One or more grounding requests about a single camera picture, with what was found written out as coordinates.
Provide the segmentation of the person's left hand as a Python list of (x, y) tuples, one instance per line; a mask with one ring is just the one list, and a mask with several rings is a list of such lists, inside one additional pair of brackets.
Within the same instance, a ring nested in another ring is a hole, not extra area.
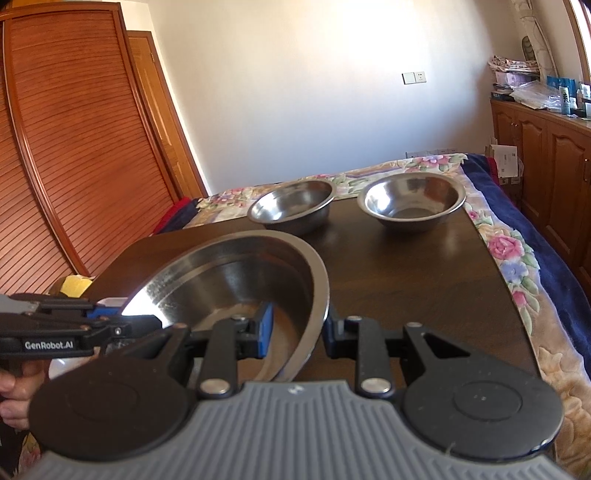
[(17, 377), (1, 370), (1, 420), (18, 430), (28, 430), (32, 397), (47, 379), (49, 363), (45, 360), (25, 361), (22, 375)]

